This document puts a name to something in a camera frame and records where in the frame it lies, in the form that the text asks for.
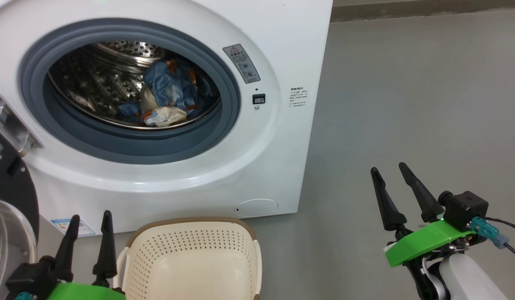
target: small black indicator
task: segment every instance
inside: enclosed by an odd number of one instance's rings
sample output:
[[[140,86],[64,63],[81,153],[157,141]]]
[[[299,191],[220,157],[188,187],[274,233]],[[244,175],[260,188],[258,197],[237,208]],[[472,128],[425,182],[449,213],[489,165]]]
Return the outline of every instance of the small black indicator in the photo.
[[[252,98],[254,104],[265,104],[265,94],[253,95]]]

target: perforated basket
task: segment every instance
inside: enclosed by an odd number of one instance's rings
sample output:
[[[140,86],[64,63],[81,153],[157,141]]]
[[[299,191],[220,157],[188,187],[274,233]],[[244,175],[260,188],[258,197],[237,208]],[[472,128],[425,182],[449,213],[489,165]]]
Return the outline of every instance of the perforated basket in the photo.
[[[117,259],[129,300],[258,300],[261,249],[233,218],[182,218],[139,229]]]

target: gray floor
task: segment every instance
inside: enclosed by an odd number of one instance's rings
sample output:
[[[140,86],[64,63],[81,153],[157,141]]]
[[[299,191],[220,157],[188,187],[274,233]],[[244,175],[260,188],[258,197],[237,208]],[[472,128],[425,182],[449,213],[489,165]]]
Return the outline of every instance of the gray floor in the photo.
[[[299,212],[248,220],[263,254],[261,298],[417,299],[381,250],[393,234],[369,175],[379,167],[416,230],[400,161],[435,196],[472,190],[490,216],[515,222],[515,11],[330,25]],[[515,231],[499,228],[515,247]],[[117,235],[117,249],[129,237]],[[45,222],[40,255],[60,239]],[[76,243],[76,281],[94,280],[99,242]],[[469,254],[515,299],[515,256],[489,243]]]

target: warning label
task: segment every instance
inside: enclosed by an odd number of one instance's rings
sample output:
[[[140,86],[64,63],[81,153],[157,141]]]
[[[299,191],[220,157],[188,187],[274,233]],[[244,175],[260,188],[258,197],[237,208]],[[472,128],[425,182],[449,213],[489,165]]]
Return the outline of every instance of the warning label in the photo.
[[[306,98],[308,91],[303,87],[292,87],[291,94],[289,97],[289,107],[299,108],[300,106],[306,106]]]
[[[261,80],[252,60],[244,51],[241,44],[224,47],[223,50],[229,56],[245,83],[252,83]]]
[[[61,230],[61,232],[65,233],[67,232],[67,229],[69,228],[70,219],[59,219],[59,220],[50,220],[52,224],[54,224],[57,229]],[[78,228],[78,236],[79,237],[86,237],[88,235],[95,235],[94,231],[92,231],[89,226],[87,226],[82,220],[80,220],[80,225]]]

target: washing machine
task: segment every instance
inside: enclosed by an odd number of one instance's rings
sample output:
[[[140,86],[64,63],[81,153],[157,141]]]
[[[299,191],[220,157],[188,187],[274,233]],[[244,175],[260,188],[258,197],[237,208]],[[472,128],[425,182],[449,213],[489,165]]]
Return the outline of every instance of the washing machine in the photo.
[[[0,0],[0,132],[39,213],[80,235],[106,209],[115,232],[295,213],[331,6]]]

